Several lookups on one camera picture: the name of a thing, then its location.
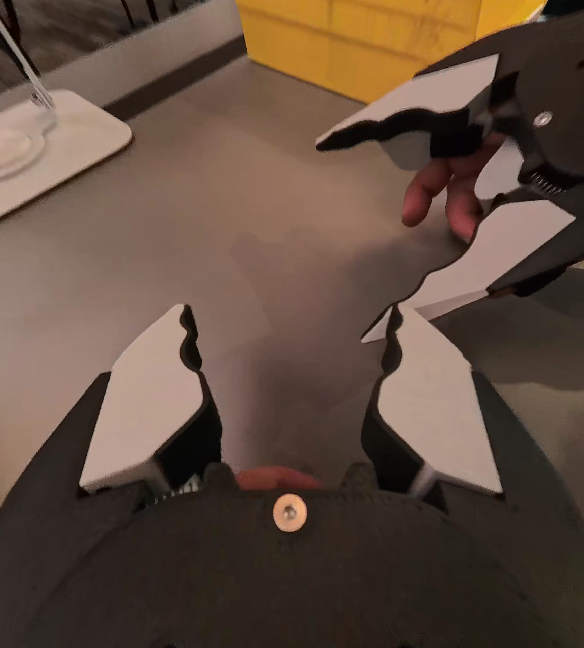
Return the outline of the person's right hand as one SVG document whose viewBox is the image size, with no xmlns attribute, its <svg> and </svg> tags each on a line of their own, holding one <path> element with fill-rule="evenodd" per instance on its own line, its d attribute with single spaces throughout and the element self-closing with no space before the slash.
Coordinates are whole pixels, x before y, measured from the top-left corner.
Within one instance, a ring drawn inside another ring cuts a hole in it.
<svg viewBox="0 0 584 648">
<path fill-rule="evenodd" d="M 445 215 L 450 229 L 458 239 L 469 243 L 483 219 L 483 207 L 474 191 L 476 181 L 505 140 L 505 135 L 491 133 L 469 156 L 431 159 L 407 187 L 402 223 L 407 227 L 422 223 L 433 199 L 446 191 Z"/>
</svg>

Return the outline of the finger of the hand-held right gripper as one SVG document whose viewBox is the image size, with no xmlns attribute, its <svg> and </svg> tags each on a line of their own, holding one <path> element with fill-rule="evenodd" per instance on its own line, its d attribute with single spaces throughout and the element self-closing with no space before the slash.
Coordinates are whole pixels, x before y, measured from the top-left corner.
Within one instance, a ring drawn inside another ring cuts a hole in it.
<svg viewBox="0 0 584 648">
<path fill-rule="evenodd" d="M 436 158 L 468 156 L 490 133 L 498 53 L 419 75 L 333 126 L 321 152 L 376 142 L 401 170 Z"/>
<path fill-rule="evenodd" d="M 490 287 L 573 223 L 575 217 L 547 200 L 498 206 L 474 232 L 458 259 L 430 271 L 408 297 L 391 304 L 362 335 L 363 344 L 386 336 L 396 306 L 430 321 L 490 295 Z"/>
</svg>

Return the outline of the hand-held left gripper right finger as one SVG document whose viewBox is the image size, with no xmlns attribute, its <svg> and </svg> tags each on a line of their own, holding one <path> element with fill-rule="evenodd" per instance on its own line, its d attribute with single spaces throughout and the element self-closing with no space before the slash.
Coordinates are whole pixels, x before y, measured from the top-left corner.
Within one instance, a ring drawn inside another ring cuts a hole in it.
<svg viewBox="0 0 584 648">
<path fill-rule="evenodd" d="M 363 342 L 384 340 L 361 444 L 384 490 L 425 499 L 438 482 L 503 494 L 476 393 L 460 350 L 411 308 L 392 305 Z"/>
</svg>

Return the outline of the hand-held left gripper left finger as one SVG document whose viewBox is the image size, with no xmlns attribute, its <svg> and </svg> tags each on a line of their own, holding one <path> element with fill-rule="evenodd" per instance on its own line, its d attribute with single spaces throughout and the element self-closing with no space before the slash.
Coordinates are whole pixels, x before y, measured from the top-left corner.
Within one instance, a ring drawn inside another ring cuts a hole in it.
<svg viewBox="0 0 584 648">
<path fill-rule="evenodd" d="M 79 480 L 87 493 L 142 482 L 167 496 L 221 462 L 223 427 L 197 340 L 191 307 L 177 304 L 114 363 Z"/>
</svg>

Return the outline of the person's left hand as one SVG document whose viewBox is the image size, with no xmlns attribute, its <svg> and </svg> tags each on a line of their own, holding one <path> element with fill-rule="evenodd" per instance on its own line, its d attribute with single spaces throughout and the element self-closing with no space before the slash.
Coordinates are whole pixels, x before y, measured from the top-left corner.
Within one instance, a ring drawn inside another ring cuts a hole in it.
<svg viewBox="0 0 584 648">
<path fill-rule="evenodd" d="M 235 475 L 240 490 L 296 490 L 323 489 L 323 483 L 311 474 L 284 466 L 266 466 L 242 470 Z"/>
</svg>

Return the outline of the white tray with glass dish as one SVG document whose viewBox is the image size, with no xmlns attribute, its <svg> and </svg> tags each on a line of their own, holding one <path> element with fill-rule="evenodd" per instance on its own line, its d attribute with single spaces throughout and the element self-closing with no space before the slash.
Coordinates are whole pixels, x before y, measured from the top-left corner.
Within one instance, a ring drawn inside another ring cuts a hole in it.
<svg viewBox="0 0 584 648">
<path fill-rule="evenodd" d="M 126 148 L 131 128 L 78 94 L 48 91 L 0 15 L 0 48 L 31 84 L 0 111 L 0 219 Z"/>
</svg>

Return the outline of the yellow plastic bin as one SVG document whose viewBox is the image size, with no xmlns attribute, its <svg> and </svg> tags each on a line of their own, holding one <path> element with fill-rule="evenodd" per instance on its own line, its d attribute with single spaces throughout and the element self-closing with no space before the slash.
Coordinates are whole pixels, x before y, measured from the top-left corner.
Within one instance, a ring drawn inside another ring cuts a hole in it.
<svg viewBox="0 0 584 648">
<path fill-rule="evenodd" d="M 544 1 L 236 1 L 252 61 L 370 103 Z"/>
</svg>

